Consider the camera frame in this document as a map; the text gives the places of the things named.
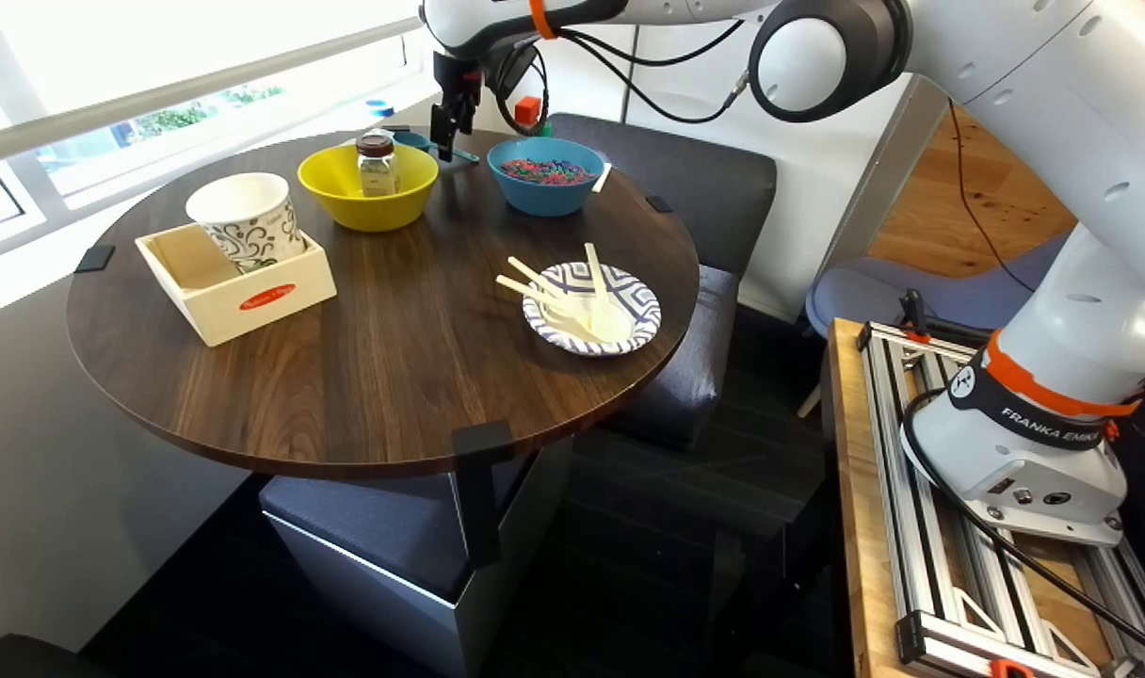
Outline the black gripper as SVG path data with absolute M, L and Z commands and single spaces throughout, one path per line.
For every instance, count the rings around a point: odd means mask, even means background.
M 441 163 L 451 163 L 455 135 L 474 134 L 484 92 L 496 102 L 513 98 L 540 62 L 534 38 L 474 38 L 473 47 L 441 47 L 435 75 L 441 102 L 431 106 L 431 147 Z

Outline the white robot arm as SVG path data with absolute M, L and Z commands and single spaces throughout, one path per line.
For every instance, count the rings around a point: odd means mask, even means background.
M 914 78 L 1065 211 L 1031 299 L 899 415 L 899 454 L 991 528 L 1119 543 L 1112 425 L 1145 392 L 1145 0 L 421 0 L 431 135 L 469 130 L 465 96 L 516 38 L 739 17 L 763 23 L 747 78 L 770 119 L 820 120 Z

